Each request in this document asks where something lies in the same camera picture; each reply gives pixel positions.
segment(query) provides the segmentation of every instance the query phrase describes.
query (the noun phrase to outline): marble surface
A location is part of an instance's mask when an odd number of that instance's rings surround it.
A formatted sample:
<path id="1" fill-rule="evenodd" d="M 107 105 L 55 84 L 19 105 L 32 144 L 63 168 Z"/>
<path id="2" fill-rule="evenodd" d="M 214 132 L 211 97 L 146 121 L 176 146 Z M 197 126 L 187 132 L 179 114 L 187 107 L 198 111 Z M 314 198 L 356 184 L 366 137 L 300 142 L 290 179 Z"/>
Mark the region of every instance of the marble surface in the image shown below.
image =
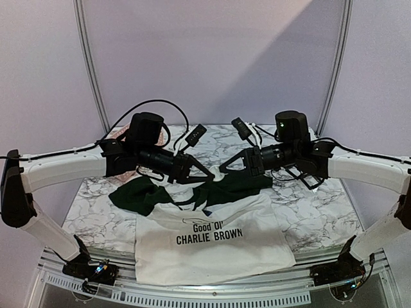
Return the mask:
<path id="1" fill-rule="evenodd" d="M 220 165 L 249 147 L 231 125 L 205 127 L 207 133 L 200 142 L 186 151 L 205 167 Z M 275 132 L 275 126 L 264 125 L 263 128 Z M 172 138 L 167 150 L 171 149 L 173 141 L 182 134 L 184 127 L 170 126 L 170 131 Z M 264 133 L 262 136 L 263 145 L 276 143 L 272 137 Z M 261 193 L 271 197 L 276 218 L 293 252 L 338 246 L 361 232 L 358 217 L 339 180 L 328 179 L 318 189 L 309 191 L 300 181 L 280 181 L 289 178 L 284 171 L 275 173 L 275 177 L 277 179 L 274 179 L 273 187 L 263 189 Z M 120 185 L 123 183 L 115 178 L 86 178 L 63 228 L 77 234 L 86 246 L 134 252 L 136 214 L 118 209 L 108 197 Z"/>

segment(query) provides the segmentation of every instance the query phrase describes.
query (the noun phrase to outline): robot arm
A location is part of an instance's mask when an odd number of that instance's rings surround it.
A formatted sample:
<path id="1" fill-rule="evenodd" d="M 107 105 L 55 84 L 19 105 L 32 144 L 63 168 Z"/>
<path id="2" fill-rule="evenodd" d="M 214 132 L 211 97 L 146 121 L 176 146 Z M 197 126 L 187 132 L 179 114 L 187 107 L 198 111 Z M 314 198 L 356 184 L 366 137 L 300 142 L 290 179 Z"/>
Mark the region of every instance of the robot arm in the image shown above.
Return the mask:
<path id="1" fill-rule="evenodd" d="M 330 138 L 311 141 L 306 116 L 296 111 L 281 112 L 275 119 L 277 132 L 274 137 L 279 144 L 261 149 L 257 146 L 244 149 L 223 163 L 220 171 L 256 176 L 268 170 L 296 167 L 302 175 L 321 179 L 352 179 L 398 193 L 399 200 L 389 213 L 359 236 L 348 240 L 336 262 L 311 269 L 316 285 L 361 275 L 361 272 L 365 272 L 363 260 L 411 230 L 411 162 L 408 157 L 386 157 L 351 150 Z M 243 140 L 252 134 L 240 118 L 232 124 Z M 245 168 L 229 169 L 239 158 L 243 160 Z"/>
<path id="2" fill-rule="evenodd" d="M 3 221 L 10 227 L 26 231 L 54 250 L 66 261 L 63 268 L 65 274 L 113 285 L 117 267 L 105 264 L 106 270 L 96 275 L 99 266 L 89 265 L 91 258 L 81 239 L 68 234 L 43 213 L 33 200 L 32 193 L 45 186 L 79 178 L 115 176 L 136 168 L 138 172 L 139 166 L 147 167 L 163 177 L 168 175 L 170 183 L 213 180 L 214 175 L 191 155 L 183 151 L 173 153 L 155 145 L 162 127 L 162 117 L 143 112 L 133 116 L 124 141 L 104 139 L 78 149 L 36 156 L 10 151 L 1 180 Z M 185 141 L 194 146 L 204 133 L 205 128 L 198 126 Z M 193 166 L 205 176 L 190 176 Z"/>

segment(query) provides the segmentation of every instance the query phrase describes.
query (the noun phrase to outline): cable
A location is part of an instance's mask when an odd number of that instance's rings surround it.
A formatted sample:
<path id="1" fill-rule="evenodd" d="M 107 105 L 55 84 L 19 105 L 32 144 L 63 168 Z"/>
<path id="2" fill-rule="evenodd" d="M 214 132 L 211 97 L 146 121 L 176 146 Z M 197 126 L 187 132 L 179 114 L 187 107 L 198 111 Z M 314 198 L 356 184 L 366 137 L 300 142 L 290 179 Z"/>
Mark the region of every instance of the cable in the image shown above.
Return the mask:
<path id="1" fill-rule="evenodd" d="M 375 254 L 373 254 L 373 253 L 370 254 L 370 263 L 369 264 L 371 265 L 370 273 L 368 274 L 368 276 L 365 280 L 364 280 L 365 272 L 363 273 L 361 280 L 353 288 L 353 291 L 356 291 L 356 290 L 360 289 L 370 279 L 370 277 L 372 275 L 372 269 L 374 268 L 374 264 L 375 264 Z"/>
<path id="2" fill-rule="evenodd" d="M 258 125 L 256 125 L 256 128 L 258 128 L 259 130 L 261 130 L 263 133 L 266 133 L 267 135 L 275 138 L 275 135 L 273 135 L 272 133 L 266 131 L 265 129 L 263 129 L 263 128 L 261 128 L 261 127 L 259 127 Z"/>
<path id="3" fill-rule="evenodd" d="M 391 157 L 391 156 L 386 156 L 386 155 L 381 155 L 381 154 L 358 152 L 358 151 L 356 151 L 356 150 L 353 150 L 353 149 L 347 148 L 346 146 L 341 145 L 341 144 L 338 143 L 336 140 L 334 140 L 333 138 L 330 138 L 330 137 L 318 138 L 318 139 L 315 139 L 315 140 L 312 141 L 312 142 L 323 141 L 323 140 L 329 140 L 329 141 L 333 142 L 333 143 L 334 143 L 336 146 L 338 146 L 339 148 L 341 148 L 341 149 L 343 149 L 343 150 L 345 150 L 345 151 L 351 152 L 351 153 L 358 154 L 358 155 L 362 155 L 362 156 L 366 156 L 366 157 L 374 157 L 374 158 L 387 159 L 387 160 L 391 160 L 391 161 L 393 161 L 393 162 L 404 162 L 404 164 L 411 165 L 411 161 L 409 161 L 409 160 L 401 160 L 401 159 L 396 158 L 396 157 Z"/>
<path id="4" fill-rule="evenodd" d="M 277 141 L 277 142 L 281 142 L 280 138 L 278 137 L 278 130 L 275 130 L 274 139 L 275 139 L 275 141 Z"/>
<path id="5" fill-rule="evenodd" d="M 261 134 L 257 130 L 256 130 L 256 133 L 259 137 L 259 143 L 261 143 L 261 145 L 263 145 L 263 138 L 262 138 Z"/>
<path id="6" fill-rule="evenodd" d="M 98 286 L 90 285 L 89 281 L 92 280 L 92 279 L 96 279 L 96 278 L 100 277 L 103 273 L 105 273 L 107 271 L 107 269 L 110 269 L 110 271 L 111 271 L 110 275 L 114 276 L 114 274 L 115 274 L 114 270 L 111 267 L 109 267 L 109 263 L 110 263 L 110 260 L 108 260 L 108 259 L 100 261 L 100 264 L 96 268 L 95 272 L 89 278 L 84 279 L 84 282 L 82 284 L 82 291 L 84 293 L 89 293 L 91 295 L 95 295 L 97 293 Z M 107 282 L 107 281 L 110 281 L 111 279 L 112 278 L 109 277 L 109 278 L 104 279 L 104 280 L 99 280 L 98 283 Z"/>
<path id="7" fill-rule="evenodd" d="M 251 146 L 256 146 L 256 145 L 250 140 L 250 138 L 247 138 L 246 140 L 247 140 L 247 142 L 248 142 Z"/>
<path id="8" fill-rule="evenodd" d="M 107 136 L 110 134 L 110 132 L 118 125 L 118 123 L 121 122 L 121 120 L 123 120 L 129 113 L 131 113 L 131 111 L 135 110 L 136 108 L 149 104 L 149 103 L 166 103 L 169 104 L 173 107 L 175 107 L 183 116 L 185 122 L 186 122 L 186 133 L 188 132 L 189 129 L 189 122 L 188 122 L 188 118 L 186 116 L 186 114 L 184 113 L 184 111 L 182 111 L 182 109 L 177 106 L 176 104 L 174 104 L 171 101 L 167 101 L 165 99 L 149 99 L 147 101 L 143 101 L 137 105 L 135 105 L 134 107 L 132 107 L 131 109 L 129 109 L 126 113 L 124 113 L 110 128 L 110 130 L 100 139 L 98 140 L 95 144 L 93 144 L 92 146 L 88 146 L 86 148 L 80 148 L 78 149 L 76 152 L 84 152 L 84 151 L 89 151 L 92 150 L 94 148 L 97 148 L 100 143 L 107 138 Z M 62 152 L 54 152 L 54 153 L 48 153 L 48 154 L 43 154 L 43 155 L 37 155 L 34 157 L 30 157 L 30 158 L 15 158 L 15 157 L 6 157 L 6 156 L 1 156 L 1 159 L 14 159 L 14 160 L 20 160 L 20 161 L 29 161 L 29 160 L 37 160 L 37 159 L 41 159 L 41 158 L 47 158 L 47 157 L 54 157 L 54 156 L 59 156 L 59 155 L 66 155 L 66 154 L 73 154 L 74 150 L 67 150 L 67 151 L 62 151 Z"/>
<path id="9" fill-rule="evenodd" d="M 277 181 L 279 181 L 279 182 L 296 181 L 296 180 L 299 180 L 299 178 L 301 177 L 301 173 L 300 173 L 300 175 L 298 176 L 298 178 L 286 178 L 286 179 L 282 180 L 282 179 L 277 178 L 276 176 L 274 176 L 273 172 L 274 172 L 274 170 L 271 170 L 271 176 L 273 177 L 274 180 L 277 180 Z"/>
<path id="10" fill-rule="evenodd" d="M 181 152 L 186 151 L 189 147 L 190 147 L 190 145 L 189 145 L 189 144 L 187 144 L 186 146 L 184 146 L 184 147 L 181 149 Z"/>
<path id="11" fill-rule="evenodd" d="M 179 138 L 177 138 L 176 141 L 174 141 L 173 144 L 173 150 L 175 151 L 175 145 L 184 137 L 185 134 L 187 134 L 188 130 L 186 130 Z"/>

